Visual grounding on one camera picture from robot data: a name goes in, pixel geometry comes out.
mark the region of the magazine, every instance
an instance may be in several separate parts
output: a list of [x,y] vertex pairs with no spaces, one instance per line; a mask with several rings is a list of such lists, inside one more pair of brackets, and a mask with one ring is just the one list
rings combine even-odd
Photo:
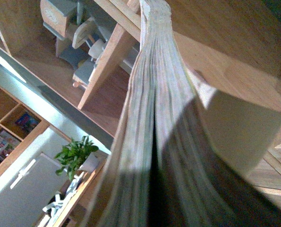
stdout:
[[0,161],[3,161],[19,145],[20,141],[5,130],[0,131]]
[[30,133],[38,125],[38,123],[39,122],[27,112],[16,121],[16,125],[18,125],[26,133]]

